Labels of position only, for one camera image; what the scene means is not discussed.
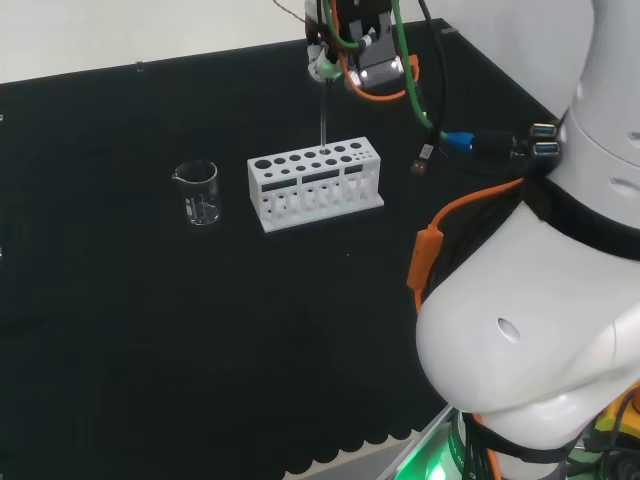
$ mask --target yellow part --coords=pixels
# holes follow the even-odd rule
[[[640,382],[636,383],[633,387],[624,392],[623,395],[618,397],[615,402],[613,402],[605,409],[605,411],[602,413],[602,415],[600,415],[600,418],[596,422],[596,430],[600,432],[611,432],[613,430],[613,426],[616,423],[616,415],[618,413],[618,409],[620,408],[622,400],[627,395],[627,393],[638,387],[640,387]],[[622,417],[620,432],[626,433],[627,435],[633,435],[634,437],[640,439],[640,413],[636,412],[631,403],[627,407],[627,410],[624,412],[624,416]]]

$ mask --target metal rod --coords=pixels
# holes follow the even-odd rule
[[[327,104],[329,103],[329,87],[331,80],[325,80],[322,86],[322,99],[320,100],[320,148],[324,150],[327,144]]]

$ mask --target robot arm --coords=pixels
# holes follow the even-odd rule
[[[390,0],[338,0],[336,8],[345,41],[358,49],[345,49],[331,35],[325,6],[328,1],[305,0],[305,27],[309,73],[318,81],[334,80],[342,72],[338,52],[348,56],[351,77],[366,91],[401,90],[402,74],[391,30]]]

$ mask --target test tube rack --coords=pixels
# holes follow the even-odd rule
[[[265,232],[382,207],[380,156],[364,138],[247,161],[249,193]]]

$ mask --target orange connector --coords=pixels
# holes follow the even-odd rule
[[[440,255],[443,241],[444,234],[437,227],[429,225],[426,230],[418,232],[407,277],[407,286],[414,292],[422,292],[427,286],[429,273]]]

